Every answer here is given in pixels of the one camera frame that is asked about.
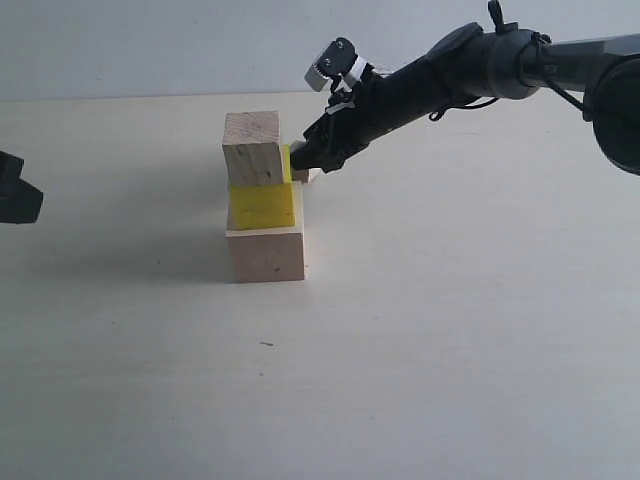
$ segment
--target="yellow foam block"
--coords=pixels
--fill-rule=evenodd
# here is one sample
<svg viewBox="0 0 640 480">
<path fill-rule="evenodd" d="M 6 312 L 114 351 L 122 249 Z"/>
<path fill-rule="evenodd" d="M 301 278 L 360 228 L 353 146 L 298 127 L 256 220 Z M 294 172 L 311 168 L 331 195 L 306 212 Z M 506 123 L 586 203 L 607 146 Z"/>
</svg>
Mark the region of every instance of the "yellow foam block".
<svg viewBox="0 0 640 480">
<path fill-rule="evenodd" d="M 292 227 L 296 224 L 289 146 L 283 146 L 285 183 L 230 187 L 233 220 L 238 230 Z"/>
</svg>

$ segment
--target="table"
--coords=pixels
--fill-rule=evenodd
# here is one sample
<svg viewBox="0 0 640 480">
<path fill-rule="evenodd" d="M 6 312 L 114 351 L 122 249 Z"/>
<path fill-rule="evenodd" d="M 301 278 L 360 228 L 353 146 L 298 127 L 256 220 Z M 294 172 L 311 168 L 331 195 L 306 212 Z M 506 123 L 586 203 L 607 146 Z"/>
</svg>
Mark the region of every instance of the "table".
<svg viewBox="0 0 640 480">
<path fill-rule="evenodd" d="M 227 111 L 0 104 L 45 192 L 0 225 L 0 477 L 640 474 L 640 180 L 554 93 L 414 122 L 305 186 L 308 279 L 233 283 Z"/>
</svg>

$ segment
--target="stacked blocks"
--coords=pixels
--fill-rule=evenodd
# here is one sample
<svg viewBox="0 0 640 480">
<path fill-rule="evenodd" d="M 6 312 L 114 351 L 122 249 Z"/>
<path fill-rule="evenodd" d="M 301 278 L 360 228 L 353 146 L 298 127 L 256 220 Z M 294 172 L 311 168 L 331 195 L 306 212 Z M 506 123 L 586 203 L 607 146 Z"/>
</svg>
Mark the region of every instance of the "stacked blocks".
<svg viewBox="0 0 640 480">
<path fill-rule="evenodd" d="M 227 244 L 240 283 L 304 280 L 302 182 L 294 180 L 278 112 L 228 113 Z"/>
</svg>

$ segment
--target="black object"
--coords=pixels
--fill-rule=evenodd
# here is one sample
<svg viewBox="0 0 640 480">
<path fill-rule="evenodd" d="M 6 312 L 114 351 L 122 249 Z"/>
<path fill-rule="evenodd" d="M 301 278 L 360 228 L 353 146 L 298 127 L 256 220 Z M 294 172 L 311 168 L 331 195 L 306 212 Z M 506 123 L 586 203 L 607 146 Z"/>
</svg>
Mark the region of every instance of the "black object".
<svg viewBox="0 0 640 480">
<path fill-rule="evenodd" d="M 498 0 L 489 2 L 489 13 L 493 32 L 469 23 L 400 70 L 376 75 L 368 64 L 368 75 L 350 91 L 332 88 L 329 107 L 291 153 L 292 167 L 338 170 L 373 140 L 425 115 L 438 121 L 451 108 L 482 108 L 549 88 L 593 122 L 614 165 L 640 175 L 640 35 L 553 44 L 548 35 L 505 24 Z M 336 71 L 325 74 L 335 86 Z M 583 101 L 567 91 L 584 93 Z M 481 98 L 490 100 L 476 103 Z M 344 108 L 336 108 L 341 102 Z"/>
<path fill-rule="evenodd" d="M 24 160 L 0 152 L 0 223 L 35 223 L 44 194 L 20 178 Z"/>
</svg>

